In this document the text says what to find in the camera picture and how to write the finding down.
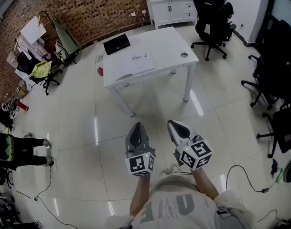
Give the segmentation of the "black office chair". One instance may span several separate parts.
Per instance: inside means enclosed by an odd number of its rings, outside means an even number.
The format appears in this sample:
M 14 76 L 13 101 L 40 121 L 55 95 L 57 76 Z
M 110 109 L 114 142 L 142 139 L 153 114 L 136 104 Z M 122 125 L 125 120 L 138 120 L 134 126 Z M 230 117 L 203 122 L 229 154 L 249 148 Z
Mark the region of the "black office chair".
M 256 135 L 257 139 L 273 137 L 272 151 L 268 152 L 267 157 L 273 158 L 277 144 L 282 153 L 291 150 L 291 106 L 275 112 L 272 117 L 268 113 L 263 113 L 262 117 L 268 119 L 273 131 L 265 135 Z
M 198 20 L 195 30 L 201 39 L 200 42 L 193 42 L 191 48 L 195 45 L 207 45 L 208 52 L 205 60 L 209 60 L 209 54 L 212 48 L 217 49 L 227 58 L 220 47 L 225 46 L 230 41 L 236 25 L 229 21 L 228 9 L 224 0 L 193 0 Z
M 267 110 L 271 110 L 279 99 L 283 100 L 281 108 L 284 108 L 291 105 L 291 26 L 284 20 L 275 21 L 263 40 L 260 56 L 248 56 L 256 60 L 253 77 L 257 82 L 242 80 L 241 85 L 247 84 L 258 90 L 251 107 L 264 96 L 268 102 Z
M 21 52 L 18 55 L 17 62 L 18 62 L 17 69 L 23 73 L 26 73 L 28 79 L 29 79 L 29 74 L 32 72 L 34 66 L 38 63 L 41 63 L 41 61 L 39 61 L 35 57 L 32 57 L 29 60 L 23 52 Z M 47 77 L 41 78 L 41 79 L 32 79 L 32 80 L 29 79 L 29 80 L 31 80 L 31 82 L 34 82 L 35 84 L 42 85 L 43 89 L 45 89 L 45 94 L 48 96 L 49 87 L 51 83 L 55 83 L 57 86 L 60 85 L 60 82 L 55 79 L 57 75 L 63 73 L 63 70 L 59 68 L 60 66 L 61 65 L 58 62 L 52 61 L 51 72 Z

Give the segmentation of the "person's beige printed shirt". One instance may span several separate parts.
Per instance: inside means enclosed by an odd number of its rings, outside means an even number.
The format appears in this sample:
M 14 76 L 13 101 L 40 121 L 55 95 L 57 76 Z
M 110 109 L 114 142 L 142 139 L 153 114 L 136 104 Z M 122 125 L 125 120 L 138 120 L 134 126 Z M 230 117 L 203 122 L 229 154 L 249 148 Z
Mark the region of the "person's beige printed shirt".
M 218 208 L 227 208 L 231 216 L 221 217 Z M 150 189 L 149 200 L 135 217 L 110 216 L 104 229 L 254 229 L 254 224 L 252 212 L 234 191 L 212 200 L 191 180 L 169 175 Z

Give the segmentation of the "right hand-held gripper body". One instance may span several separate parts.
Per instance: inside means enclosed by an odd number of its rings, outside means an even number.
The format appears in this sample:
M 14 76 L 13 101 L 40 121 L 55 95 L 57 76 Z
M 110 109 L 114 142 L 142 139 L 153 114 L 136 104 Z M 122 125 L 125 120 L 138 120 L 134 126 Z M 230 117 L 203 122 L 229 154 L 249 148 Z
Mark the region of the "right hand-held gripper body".
M 176 147 L 174 156 L 179 166 L 187 165 L 191 170 L 205 166 L 211 159 L 213 150 L 200 135 Z

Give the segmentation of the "white board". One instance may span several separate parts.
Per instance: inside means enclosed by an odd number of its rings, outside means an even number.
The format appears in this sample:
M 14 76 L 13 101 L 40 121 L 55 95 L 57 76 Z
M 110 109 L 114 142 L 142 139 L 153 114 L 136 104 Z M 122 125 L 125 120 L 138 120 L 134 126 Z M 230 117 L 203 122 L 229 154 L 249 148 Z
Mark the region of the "white board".
M 21 34 L 29 44 L 36 42 L 46 33 L 44 26 L 39 23 L 37 16 L 33 17 L 21 30 Z

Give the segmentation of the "dark equipment pile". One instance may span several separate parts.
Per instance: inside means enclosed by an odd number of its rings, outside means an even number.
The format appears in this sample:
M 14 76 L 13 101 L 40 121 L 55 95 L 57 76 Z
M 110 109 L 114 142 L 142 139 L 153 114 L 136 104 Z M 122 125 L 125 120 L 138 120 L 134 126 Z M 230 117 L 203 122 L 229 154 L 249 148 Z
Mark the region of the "dark equipment pile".
M 5 229 L 14 224 L 21 224 L 19 213 L 16 211 L 15 200 L 10 189 L 13 183 L 10 181 L 9 175 L 11 171 L 0 168 L 0 227 Z

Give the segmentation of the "cardboard box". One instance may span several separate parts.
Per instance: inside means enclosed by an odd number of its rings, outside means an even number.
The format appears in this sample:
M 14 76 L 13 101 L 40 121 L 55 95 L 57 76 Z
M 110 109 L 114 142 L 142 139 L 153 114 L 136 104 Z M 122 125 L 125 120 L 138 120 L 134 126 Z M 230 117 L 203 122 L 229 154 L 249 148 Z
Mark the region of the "cardboard box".
M 19 99 L 24 98 L 28 94 L 27 85 L 24 83 L 16 89 L 16 97 Z

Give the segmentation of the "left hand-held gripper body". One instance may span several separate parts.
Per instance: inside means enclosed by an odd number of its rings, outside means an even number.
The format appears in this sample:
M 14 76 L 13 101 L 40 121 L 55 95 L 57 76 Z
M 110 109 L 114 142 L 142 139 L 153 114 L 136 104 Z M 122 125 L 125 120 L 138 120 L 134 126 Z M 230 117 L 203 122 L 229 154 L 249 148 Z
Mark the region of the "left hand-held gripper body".
M 149 175 L 153 171 L 155 160 L 155 149 L 137 148 L 126 150 L 125 163 L 128 173 L 137 177 Z

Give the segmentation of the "yellow-green jacket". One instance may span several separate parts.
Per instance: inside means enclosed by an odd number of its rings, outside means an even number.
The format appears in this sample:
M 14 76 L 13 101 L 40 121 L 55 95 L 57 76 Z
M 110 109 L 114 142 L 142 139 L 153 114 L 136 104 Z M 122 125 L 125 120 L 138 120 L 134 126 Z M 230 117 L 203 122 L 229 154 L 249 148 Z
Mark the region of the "yellow-green jacket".
M 41 62 L 34 66 L 32 72 L 29 74 L 29 79 L 41 79 L 47 77 L 51 72 L 52 61 Z

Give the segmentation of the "white paper booklet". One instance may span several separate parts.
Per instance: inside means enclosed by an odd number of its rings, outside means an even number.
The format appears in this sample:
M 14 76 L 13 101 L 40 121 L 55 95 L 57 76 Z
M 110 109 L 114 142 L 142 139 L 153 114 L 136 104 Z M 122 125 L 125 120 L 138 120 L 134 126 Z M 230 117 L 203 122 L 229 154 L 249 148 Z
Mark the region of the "white paper booklet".
M 155 69 L 152 56 L 146 49 L 118 56 L 112 63 L 114 81 Z

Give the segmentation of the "olive green chair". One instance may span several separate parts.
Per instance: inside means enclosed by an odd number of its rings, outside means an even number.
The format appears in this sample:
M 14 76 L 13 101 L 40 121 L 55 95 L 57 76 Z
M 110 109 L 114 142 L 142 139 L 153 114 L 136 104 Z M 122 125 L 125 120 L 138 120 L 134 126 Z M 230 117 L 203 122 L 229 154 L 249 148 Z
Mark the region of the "olive green chair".
M 74 62 L 76 64 L 75 57 L 82 49 L 81 45 L 58 18 L 52 17 L 51 21 L 58 36 L 57 40 L 62 43 L 69 54 L 69 57 L 62 62 Z

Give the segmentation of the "person's right forearm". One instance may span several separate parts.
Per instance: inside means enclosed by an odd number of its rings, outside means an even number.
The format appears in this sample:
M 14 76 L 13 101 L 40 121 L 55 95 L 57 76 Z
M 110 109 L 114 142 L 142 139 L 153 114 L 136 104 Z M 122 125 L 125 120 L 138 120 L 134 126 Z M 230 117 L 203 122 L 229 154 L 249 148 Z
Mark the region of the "person's right forearm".
M 196 188 L 199 192 L 214 200 L 218 195 L 218 191 L 210 181 L 205 171 L 202 168 L 192 170 L 192 176 L 196 182 Z

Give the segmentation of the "black box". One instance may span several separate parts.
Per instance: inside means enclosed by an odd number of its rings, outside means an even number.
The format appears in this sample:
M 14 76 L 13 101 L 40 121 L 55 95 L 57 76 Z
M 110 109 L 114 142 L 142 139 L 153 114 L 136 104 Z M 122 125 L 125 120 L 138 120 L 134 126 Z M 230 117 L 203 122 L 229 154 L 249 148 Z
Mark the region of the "black box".
M 130 46 L 130 42 L 126 34 L 120 35 L 116 38 L 113 38 L 107 42 L 103 43 L 104 49 L 107 55 L 111 55 L 115 52 L 118 52 L 124 48 Z

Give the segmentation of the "white cabinet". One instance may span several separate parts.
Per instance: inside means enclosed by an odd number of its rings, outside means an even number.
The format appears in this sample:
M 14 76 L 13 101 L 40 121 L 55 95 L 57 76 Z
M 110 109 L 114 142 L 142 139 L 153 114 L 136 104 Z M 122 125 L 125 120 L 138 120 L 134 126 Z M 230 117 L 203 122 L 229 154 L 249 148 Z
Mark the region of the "white cabinet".
M 155 29 L 160 26 L 197 22 L 194 0 L 146 0 L 151 24 Z

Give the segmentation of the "white table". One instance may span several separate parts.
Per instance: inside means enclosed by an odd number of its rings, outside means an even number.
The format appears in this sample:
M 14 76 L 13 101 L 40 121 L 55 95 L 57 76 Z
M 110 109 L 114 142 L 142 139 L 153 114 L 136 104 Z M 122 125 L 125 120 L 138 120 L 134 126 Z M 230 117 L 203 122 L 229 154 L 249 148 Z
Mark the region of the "white table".
M 187 68 L 188 72 L 183 100 L 185 102 L 189 101 L 193 82 L 192 74 L 195 71 L 199 59 L 174 27 L 140 33 L 129 37 L 129 42 L 129 47 L 111 55 L 104 54 L 103 56 L 104 87 L 109 90 L 115 101 L 128 116 L 133 117 L 135 114 L 124 101 L 116 87 L 164 71 L 174 71 L 181 67 Z M 124 53 L 132 53 L 138 49 L 146 49 L 150 52 L 155 69 L 114 81 L 112 78 L 113 61 Z M 183 52 L 186 52 L 188 57 L 181 57 L 181 53 Z

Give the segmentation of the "beige backpack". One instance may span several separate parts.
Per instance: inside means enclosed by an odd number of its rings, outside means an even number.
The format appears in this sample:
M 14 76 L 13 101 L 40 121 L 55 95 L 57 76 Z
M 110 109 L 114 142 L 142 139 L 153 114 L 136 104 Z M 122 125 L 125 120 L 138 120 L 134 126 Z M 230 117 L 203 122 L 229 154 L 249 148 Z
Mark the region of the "beige backpack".
M 57 40 L 55 43 L 54 53 L 56 57 L 61 61 L 64 61 L 69 57 L 68 52 L 66 51 L 66 49 L 59 40 Z

